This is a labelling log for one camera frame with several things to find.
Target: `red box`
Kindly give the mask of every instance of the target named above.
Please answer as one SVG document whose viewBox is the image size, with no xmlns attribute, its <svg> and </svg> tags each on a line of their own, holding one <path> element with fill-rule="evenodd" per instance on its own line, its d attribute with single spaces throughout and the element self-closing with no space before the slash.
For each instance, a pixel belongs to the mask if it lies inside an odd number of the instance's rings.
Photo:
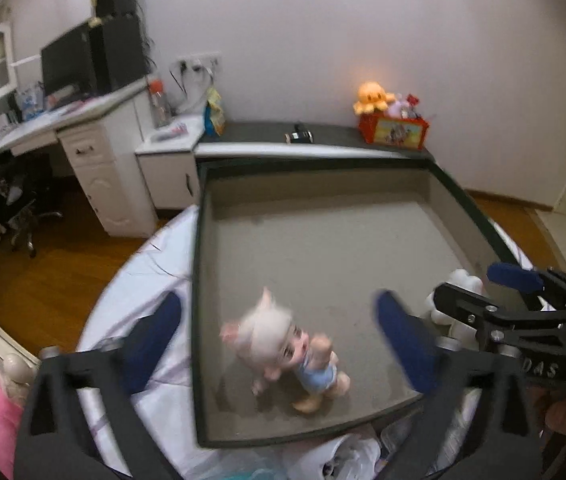
<svg viewBox="0 0 566 480">
<path fill-rule="evenodd" d="M 428 129 L 425 119 L 395 119 L 385 117 L 383 112 L 362 114 L 359 119 L 359 131 L 368 144 L 422 150 Z"/>
</svg>

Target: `blue shirt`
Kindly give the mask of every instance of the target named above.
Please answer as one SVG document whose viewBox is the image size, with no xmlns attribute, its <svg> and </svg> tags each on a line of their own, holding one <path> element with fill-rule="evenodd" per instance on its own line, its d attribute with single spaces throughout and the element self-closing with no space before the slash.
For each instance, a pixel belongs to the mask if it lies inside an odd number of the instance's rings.
<svg viewBox="0 0 566 480">
<path fill-rule="evenodd" d="M 336 367 L 332 363 L 329 363 L 324 369 L 308 370 L 307 362 L 306 356 L 305 360 L 295 369 L 295 374 L 308 393 L 320 394 L 334 384 Z"/>
</svg>

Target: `drawer handle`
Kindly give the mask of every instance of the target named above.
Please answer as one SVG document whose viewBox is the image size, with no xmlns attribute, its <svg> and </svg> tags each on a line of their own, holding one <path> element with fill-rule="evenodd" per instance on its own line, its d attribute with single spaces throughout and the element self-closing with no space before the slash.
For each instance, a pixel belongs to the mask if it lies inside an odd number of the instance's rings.
<svg viewBox="0 0 566 480">
<path fill-rule="evenodd" d="M 185 174 L 185 187 L 188 188 L 189 195 L 194 196 L 194 193 L 192 192 L 192 186 L 189 183 L 189 174 L 188 173 Z"/>
<path fill-rule="evenodd" d="M 93 151 L 94 151 L 94 146 L 90 146 L 86 150 L 79 150 L 77 148 L 74 153 L 76 153 L 76 155 L 85 155 L 86 153 L 93 152 Z"/>
</svg>

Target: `orange octopus plush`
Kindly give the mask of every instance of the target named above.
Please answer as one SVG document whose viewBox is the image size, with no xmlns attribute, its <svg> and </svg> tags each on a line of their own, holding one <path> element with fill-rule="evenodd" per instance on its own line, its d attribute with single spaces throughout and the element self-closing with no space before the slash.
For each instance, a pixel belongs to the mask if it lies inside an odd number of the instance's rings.
<svg viewBox="0 0 566 480">
<path fill-rule="evenodd" d="M 387 103 L 395 100 L 394 94 L 386 93 L 377 82 L 368 81 L 359 87 L 359 100 L 354 103 L 354 113 L 371 114 L 376 110 L 384 112 L 387 110 Z"/>
</svg>

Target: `doll foot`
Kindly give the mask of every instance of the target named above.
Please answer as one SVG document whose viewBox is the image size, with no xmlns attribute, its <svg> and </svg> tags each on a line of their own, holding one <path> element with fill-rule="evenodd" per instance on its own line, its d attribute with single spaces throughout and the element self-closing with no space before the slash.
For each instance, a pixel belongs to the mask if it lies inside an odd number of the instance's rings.
<svg viewBox="0 0 566 480">
<path fill-rule="evenodd" d="M 323 401 L 322 395 L 310 395 L 303 400 L 299 400 L 298 402 L 293 402 L 292 406 L 294 407 L 295 410 L 297 410 L 297 412 L 309 415 L 310 413 L 314 413 L 320 408 L 322 401 Z"/>
<path fill-rule="evenodd" d="M 336 375 L 336 382 L 327 390 L 326 394 L 330 397 L 342 397 L 349 390 L 349 376 L 344 372 Z"/>
<path fill-rule="evenodd" d="M 252 394 L 254 395 L 254 397 L 258 397 L 267 389 L 268 383 L 265 379 L 255 379 L 252 383 Z"/>
</svg>

